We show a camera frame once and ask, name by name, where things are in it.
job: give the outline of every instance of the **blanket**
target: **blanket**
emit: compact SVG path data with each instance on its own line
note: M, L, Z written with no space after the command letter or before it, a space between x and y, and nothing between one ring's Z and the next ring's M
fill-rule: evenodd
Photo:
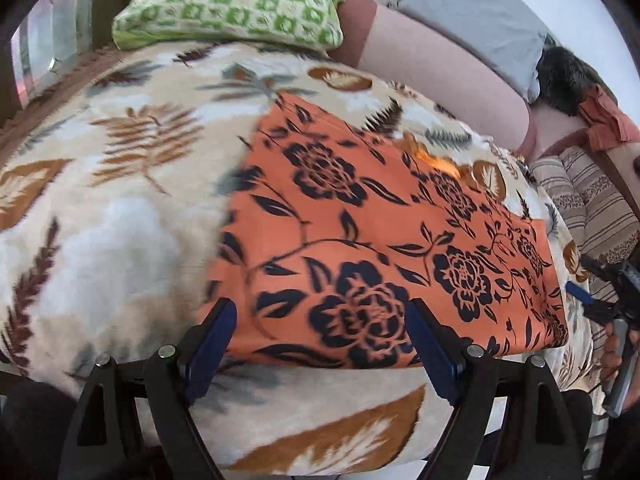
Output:
M493 355L566 343L545 222L379 134L283 92L235 178L210 282L238 309L229 355L417 365L409 298Z
M575 243L509 153L404 85L331 60L181 42L144 48L101 74L0 174L0 348L22 373L77 396L102 352L136 360L180 339L208 298L229 183L283 92L382 136L411 132L513 215L544 221L568 343L539 352L561 388L588 372L590 324L564 293L568 279L584 281ZM450 407L420 367L230 358L191 412L220 466L305 475L423 458ZM143 403L140 414L152 434Z

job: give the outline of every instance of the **striped cushion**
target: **striped cushion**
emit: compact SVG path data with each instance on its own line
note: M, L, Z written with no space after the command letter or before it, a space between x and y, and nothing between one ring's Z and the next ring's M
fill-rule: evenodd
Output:
M629 204L583 149L568 148L560 160L586 208L582 252L601 262L627 259L640 237L640 222ZM597 278L590 278L590 290L600 300L615 298L613 287Z
M569 228L577 247L584 243L584 227L587 210L581 196L574 189L562 161L557 156L544 156L536 160L531 171L551 200L556 204L560 216Z

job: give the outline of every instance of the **hand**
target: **hand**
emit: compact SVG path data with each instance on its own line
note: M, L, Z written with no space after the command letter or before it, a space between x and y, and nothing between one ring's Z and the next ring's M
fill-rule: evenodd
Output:
M620 338L617 335L613 335L613 324L609 323L605 330L607 331L607 340L604 343L604 355L600 359L602 364L602 371L600 373L601 381L612 381L616 378L618 372L616 369L622 364L622 358L616 355L616 348L620 345ZM629 341L633 343L636 348L640 341L640 332L635 330L629 331ZM630 406L636 403L640 399L640 360L636 365L636 371L631 381L631 386L626 394L626 399L622 409L626 410Z

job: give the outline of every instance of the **cream blanket with fern pattern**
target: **cream blanket with fern pattern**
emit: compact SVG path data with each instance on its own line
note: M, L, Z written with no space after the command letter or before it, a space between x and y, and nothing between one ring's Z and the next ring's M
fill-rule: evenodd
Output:
M280 91L388 136L411 132L511 212L546 219L570 339L543 353L561 388L590 370L590 324L564 296L581 279L575 244L511 155L402 84L275 46L181 42L95 80L0 173L0 349L22 373L78 395L98 354L136 360L180 339L204 300L234 169ZM423 458L450 408L422 368L226 362L192 411L219 465L309 475Z

